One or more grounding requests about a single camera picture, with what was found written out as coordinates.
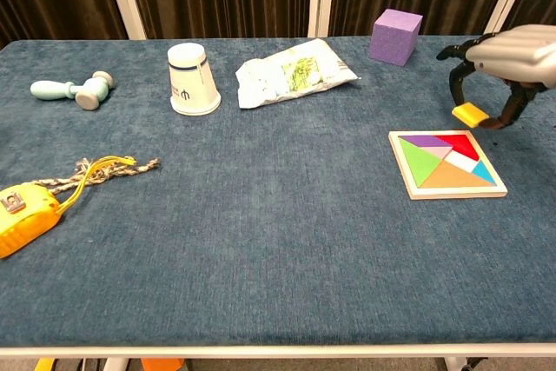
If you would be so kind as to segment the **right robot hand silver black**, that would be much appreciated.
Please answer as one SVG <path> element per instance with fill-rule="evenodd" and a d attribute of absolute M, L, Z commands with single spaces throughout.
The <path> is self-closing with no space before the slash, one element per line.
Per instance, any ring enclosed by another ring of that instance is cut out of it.
<path fill-rule="evenodd" d="M 449 74 L 455 107 L 453 116 L 470 128 L 504 129 L 519 118 L 540 92 L 555 88 L 555 27 L 524 24 L 510 30 L 486 33 L 461 44 L 449 45 L 440 61 L 459 58 Z M 494 76 L 510 87 L 510 96 L 499 116 L 465 100 L 464 78 L 475 71 Z"/>

